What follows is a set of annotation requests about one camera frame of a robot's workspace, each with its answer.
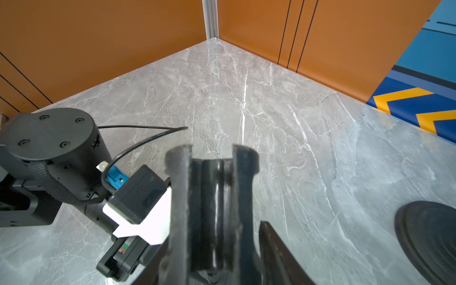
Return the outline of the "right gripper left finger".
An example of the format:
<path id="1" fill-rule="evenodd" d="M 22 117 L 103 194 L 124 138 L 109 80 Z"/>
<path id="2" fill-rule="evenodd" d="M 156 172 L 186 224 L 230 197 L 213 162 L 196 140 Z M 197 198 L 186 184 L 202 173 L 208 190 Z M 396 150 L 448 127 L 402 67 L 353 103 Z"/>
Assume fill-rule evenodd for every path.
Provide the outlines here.
<path id="1" fill-rule="evenodd" d="M 159 284 L 159 267 L 162 258 L 166 255 L 167 245 L 162 245 L 153 255 L 149 264 L 133 282 L 133 285 Z"/>

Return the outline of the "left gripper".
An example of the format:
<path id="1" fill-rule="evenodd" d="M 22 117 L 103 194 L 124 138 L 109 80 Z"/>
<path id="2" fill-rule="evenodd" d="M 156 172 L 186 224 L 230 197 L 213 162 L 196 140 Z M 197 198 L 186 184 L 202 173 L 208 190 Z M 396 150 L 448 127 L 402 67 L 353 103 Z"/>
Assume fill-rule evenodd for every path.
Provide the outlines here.
<path id="1" fill-rule="evenodd" d="M 125 282 L 139 265 L 146 267 L 162 245 L 167 245 L 167 241 L 149 245 L 139 236 L 117 238 L 96 269 L 108 279 Z"/>

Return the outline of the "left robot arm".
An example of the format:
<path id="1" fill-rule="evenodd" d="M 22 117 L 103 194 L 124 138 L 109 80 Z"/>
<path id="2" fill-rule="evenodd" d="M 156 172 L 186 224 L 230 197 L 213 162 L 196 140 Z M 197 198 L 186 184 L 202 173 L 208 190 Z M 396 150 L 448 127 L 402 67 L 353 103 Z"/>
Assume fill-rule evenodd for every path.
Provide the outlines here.
<path id="1" fill-rule="evenodd" d="M 118 224 L 104 214 L 112 192 L 101 180 L 97 166 L 112 159 L 93 118 L 74 108 L 56 108 L 35 114 L 19 114 L 1 129 L 1 228 L 47 226 L 62 204 L 74 206 L 111 235 L 114 245 L 99 261 L 97 270 L 115 281 L 126 281 L 136 267 L 146 266 L 159 245 L 151 246 L 139 236 L 117 238 Z M 147 166 L 131 178 L 114 165 L 106 181 L 121 194 L 139 194 L 133 186 L 149 186 L 146 205 L 151 210 L 170 182 Z"/>

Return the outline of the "black round stand base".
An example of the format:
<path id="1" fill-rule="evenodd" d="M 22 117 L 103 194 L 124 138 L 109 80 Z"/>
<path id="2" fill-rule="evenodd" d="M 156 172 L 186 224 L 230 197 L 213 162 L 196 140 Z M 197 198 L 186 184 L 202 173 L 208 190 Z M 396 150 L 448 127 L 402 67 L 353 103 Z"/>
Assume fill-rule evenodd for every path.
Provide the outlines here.
<path id="1" fill-rule="evenodd" d="M 417 271 L 432 285 L 456 283 L 456 209 L 415 201 L 398 209 L 394 219 L 400 246 Z"/>

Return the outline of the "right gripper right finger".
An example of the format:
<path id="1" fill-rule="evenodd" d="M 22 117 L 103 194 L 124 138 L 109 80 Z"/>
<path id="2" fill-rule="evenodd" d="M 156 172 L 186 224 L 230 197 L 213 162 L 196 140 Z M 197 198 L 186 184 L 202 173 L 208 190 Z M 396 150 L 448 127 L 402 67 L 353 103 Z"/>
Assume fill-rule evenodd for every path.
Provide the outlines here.
<path id="1" fill-rule="evenodd" d="M 261 221 L 259 242 L 263 285 L 315 285 L 269 222 Z"/>

